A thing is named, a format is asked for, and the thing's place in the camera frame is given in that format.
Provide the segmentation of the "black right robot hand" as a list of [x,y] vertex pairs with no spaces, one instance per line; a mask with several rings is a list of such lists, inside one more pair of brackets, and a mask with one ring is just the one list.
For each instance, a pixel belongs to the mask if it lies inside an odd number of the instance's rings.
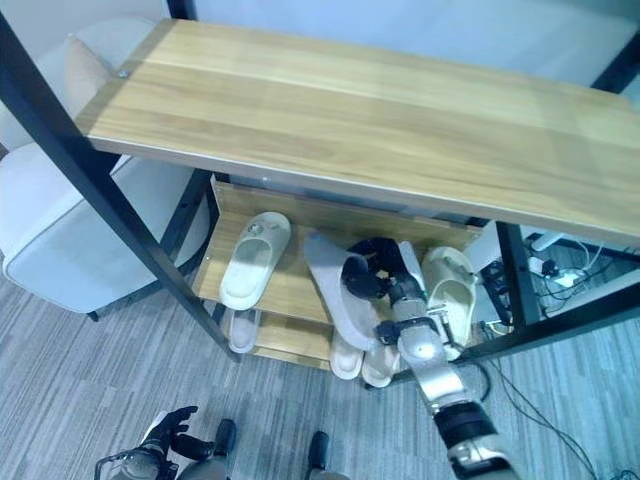
[[410,273],[399,244],[391,238],[373,237],[348,249],[357,258],[346,261],[341,281],[358,298],[387,296],[391,305],[405,300],[424,300],[425,288]]

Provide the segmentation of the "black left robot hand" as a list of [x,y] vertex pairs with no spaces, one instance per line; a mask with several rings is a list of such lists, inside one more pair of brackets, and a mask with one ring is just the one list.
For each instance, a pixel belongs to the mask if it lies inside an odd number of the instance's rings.
[[160,416],[159,422],[143,438],[141,446],[163,454],[169,451],[193,461],[203,461],[213,455],[214,442],[187,434],[187,421],[198,411],[197,406],[182,407]]

